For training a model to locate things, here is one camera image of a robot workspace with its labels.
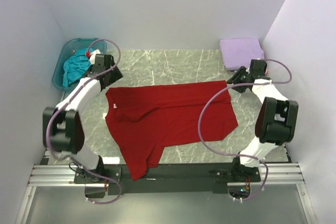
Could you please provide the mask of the red t-shirt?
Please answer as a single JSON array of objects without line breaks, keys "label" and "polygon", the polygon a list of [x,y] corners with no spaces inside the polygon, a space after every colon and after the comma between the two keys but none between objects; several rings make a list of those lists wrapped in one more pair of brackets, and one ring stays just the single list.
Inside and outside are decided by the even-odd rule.
[{"label": "red t-shirt", "polygon": [[140,179],[157,167],[165,147],[198,142],[199,119],[205,141],[221,141],[238,127],[227,91],[202,112],[226,86],[226,81],[211,81],[110,88],[106,124],[131,178]]}]

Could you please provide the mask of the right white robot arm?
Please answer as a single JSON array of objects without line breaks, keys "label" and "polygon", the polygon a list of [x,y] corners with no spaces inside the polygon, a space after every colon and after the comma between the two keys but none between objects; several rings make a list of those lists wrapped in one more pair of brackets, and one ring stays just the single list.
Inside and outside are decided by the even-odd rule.
[{"label": "right white robot arm", "polygon": [[230,175],[235,181],[243,181],[259,166],[259,161],[278,146],[291,142],[295,134],[299,104],[278,91],[267,77],[264,59],[253,59],[249,68],[240,67],[227,81],[232,89],[244,93],[249,89],[261,102],[255,124],[255,137],[234,158]]}]

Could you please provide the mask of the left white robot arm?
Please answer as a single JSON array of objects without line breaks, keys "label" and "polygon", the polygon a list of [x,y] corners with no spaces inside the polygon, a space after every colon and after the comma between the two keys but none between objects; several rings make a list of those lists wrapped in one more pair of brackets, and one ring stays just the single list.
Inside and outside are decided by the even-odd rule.
[{"label": "left white robot arm", "polygon": [[118,60],[109,54],[95,54],[94,62],[78,85],[55,108],[43,111],[43,143],[57,161],[69,160],[77,172],[93,183],[106,179],[102,157],[85,145],[81,114],[103,89],[123,77]]}]

